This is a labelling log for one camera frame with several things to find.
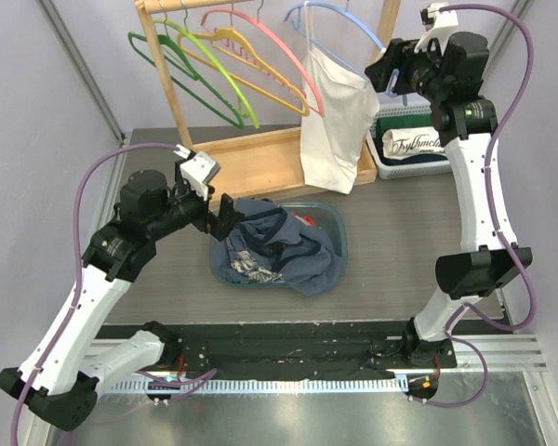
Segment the light blue hanger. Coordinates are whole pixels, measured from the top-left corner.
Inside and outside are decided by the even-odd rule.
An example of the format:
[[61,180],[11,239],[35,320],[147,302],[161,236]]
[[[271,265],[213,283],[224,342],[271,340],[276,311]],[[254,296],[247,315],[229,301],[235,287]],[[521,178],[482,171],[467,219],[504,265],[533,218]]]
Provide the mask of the light blue hanger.
[[370,44],[371,54],[366,64],[369,66],[383,55],[391,38],[380,39],[375,31],[351,13],[349,3],[346,1],[345,6],[340,7],[328,1],[303,1],[286,11],[283,22],[289,22],[294,32],[344,69],[365,77],[360,62],[351,64],[353,54],[365,49],[358,40],[367,40]]

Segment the red tank top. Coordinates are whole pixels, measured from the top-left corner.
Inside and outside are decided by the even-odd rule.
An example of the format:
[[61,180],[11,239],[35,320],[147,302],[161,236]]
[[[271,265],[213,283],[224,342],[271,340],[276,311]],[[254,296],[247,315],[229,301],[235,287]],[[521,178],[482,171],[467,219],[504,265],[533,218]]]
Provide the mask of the red tank top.
[[316,225],[315,221],[309,216],[301,216],[296,213],[292,213],[292,216],[308,226]]

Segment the pink hanger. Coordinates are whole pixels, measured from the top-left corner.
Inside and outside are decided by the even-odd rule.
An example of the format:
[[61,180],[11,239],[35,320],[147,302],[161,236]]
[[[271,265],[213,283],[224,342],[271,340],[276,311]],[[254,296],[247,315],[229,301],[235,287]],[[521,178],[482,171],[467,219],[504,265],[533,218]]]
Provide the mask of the pink hanger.
[[283,40],[281,40],[266,25],[261,23],[259,19],[255,19],[252,16],[247,15],[246,13],[244,13],[242,11],[235,10],[235,9],[232,9],[232,8],[227,8],[227,7],[214,7],[214,8],[209,9],[207,12],[205,12],[203,17],[202,17],[202,20],[201,20],[201,25],[203,27],[206,26],[208,16],[211,15],[211,14],[214,14],[214,13],[227,13],[231,17],[238,17],[240,19],[243,19],[243,20],[249,22],[250,24],[252,24],[253,26],[255,26],[256,28],[258,28],[264,34],[266,34],[283,52],[286,53],[287,57],[289,59],[291,59],[293,64],[299,70],[299,73],[300,73],[300,75],[303,79],[303,83],[306,84],[310,88],[310,91],[312,92],[312,95],[314,96],[315,103],[316,103],[316,107],[312,107],[312,110],[314,112],[316,112],[318,115],[320,115],[321,117],[325,116],[324,102],[323,102],[321,94],[320,94],[320,92],[319,92],[319,90],[316,86],[316,83],[312,79],[308,70],[302,65],[302,63],[299,61],[299,59],[294,55],[294,53],[291,51],[291,49],[286,45],[286,43]]

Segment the white tank top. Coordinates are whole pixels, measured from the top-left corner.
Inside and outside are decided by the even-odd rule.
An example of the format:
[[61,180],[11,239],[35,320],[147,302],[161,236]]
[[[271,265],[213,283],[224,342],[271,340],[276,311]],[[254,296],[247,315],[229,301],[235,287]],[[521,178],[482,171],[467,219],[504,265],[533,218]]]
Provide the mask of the white tank top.
[[301,119],[300,162],[306,185],[348,194],[379,99],[367,79],[341,67],[312,41],[311,5],[305,2],[303,7],[307,39],[303,66],[318,89],[325,114]]

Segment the lime green hanger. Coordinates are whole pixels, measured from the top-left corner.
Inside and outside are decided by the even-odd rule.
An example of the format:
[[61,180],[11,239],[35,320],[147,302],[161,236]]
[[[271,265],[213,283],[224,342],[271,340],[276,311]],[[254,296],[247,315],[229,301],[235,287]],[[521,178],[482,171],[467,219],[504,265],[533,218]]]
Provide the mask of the lime green hanger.
[[[215,96],[228,110],[229,113],[222,112],[219,108],[211,105],[206,100],[194,94],[188,87],[182,87],[186,92],[196,98],[210,111],[218,117],[233,125],[236,128],[246,126],[245,119],[249,119],[255,128],[259,128],[259,118],[252,105],[246,98],[241,87],[236,83],[233,75],[221,64],[217,57],[186,27],[182,27],[165,16],[163,19],[154,19],[154,23],[161,24],[165,29],[164,46],[168,47],[173,54],[173,65],[180,71],[184,71],[195,82],[203,85],[213,96]],[[219,72],[228,83],[233,93],[236,95],[237,103],[233,104],[228,98],[221,94],[202,74],[198,71],[193,61],[197,56],[181,45],[181,39],[187,38],[188,41],[196,46],[204,56],[204,64]]]

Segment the yellow wooden hanger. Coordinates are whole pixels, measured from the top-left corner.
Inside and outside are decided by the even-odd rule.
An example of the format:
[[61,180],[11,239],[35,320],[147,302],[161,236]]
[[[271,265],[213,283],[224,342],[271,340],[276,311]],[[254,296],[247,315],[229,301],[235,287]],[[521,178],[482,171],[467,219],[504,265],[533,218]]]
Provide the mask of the yellow wooden hanger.
[[[209,15],[208,17],[215,14],[227,15],[232,20],[238,18],[238,17],[231,17],[227,13],[214,13]],[[250,43],[250,41],[246,37],[244,37],[242,33],[236,30],[233,25],[228,27],[209,28],[207,26],[207,22],[205,27],[203,27],[200,22],[200,26],[205,31],[203,33],[195,33],[196,37],[199,40],[211,44],[213,48],[217,49],[221,53],[231,57],[232,59],[240,61],[242,64],[249,66],[250,68],[256,70],[257,72],[261,72],[271,77],[275,81],[275,83],[277,83],[281,87],[286,88],[287,91],[292,96],[297,98],[300,102],[300,106],[297,108],[295,105],[269,93],[267,90],[264,90],[257,85],[247,82],[245,79],[243,79],[240,76],[234,76],[235,80],[238,80],[240,83],[242,83],[245,86],[248,86],[250,89],[261,94],[262,96],[266,98],[270,98],[271,100],[282,105],[283,107],[291,110],[292,112],[295,112],[299,116],[310,115],[312,111],[312,107],[310,105],[310,102],[308,101],[305,91],[299,88],[294,82],[288,79],[285,75],[283,75],[283,73],[279,69],[277,69],[274,65],[272,65],[269,61],[267,61],[265,58],[260,56],[257,50],[255,49],[255,47]],[[283,52],[278,46],[277,48],[280,50],[282,54],[284,54],[287,57],[285,52]]]

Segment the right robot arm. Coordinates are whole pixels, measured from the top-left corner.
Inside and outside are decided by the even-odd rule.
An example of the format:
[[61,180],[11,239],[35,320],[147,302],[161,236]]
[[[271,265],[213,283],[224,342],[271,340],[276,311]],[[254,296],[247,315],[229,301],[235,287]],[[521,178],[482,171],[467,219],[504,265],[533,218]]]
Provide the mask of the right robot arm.
[[376,91],[417,93],[429,101],[458,195],[460,251],[436,260],[436,291],[402,336],[400,353],[414,367],[442,352],[467,310],[533,260],[530,248],[516,240],[502,197],[496,166],[498,117],[494,104],[480,93],[488,58],[482,35],[457,32],[444,46],[435,37],[393,39],[365,69]]

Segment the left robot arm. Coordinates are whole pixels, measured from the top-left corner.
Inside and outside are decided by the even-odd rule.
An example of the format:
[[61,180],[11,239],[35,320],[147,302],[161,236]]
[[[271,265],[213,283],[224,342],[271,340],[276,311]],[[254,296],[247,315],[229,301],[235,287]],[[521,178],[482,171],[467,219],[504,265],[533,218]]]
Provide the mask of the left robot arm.
[[0,388],[43,421],[70,432],[89,417],[114,384],[145,367],[172,369],[181,355],[179,336],[157,321],[127,341],[86,358],[114,305],[155,257],[159,240],[189,225],[221,241],[243,218],[222,194],[216,214],[209,200],[182,176],[169,187],[157,170],[133,173],[120,189],[115,216],[91,237],[73,286],[57,318],[33,354],[0,372]]

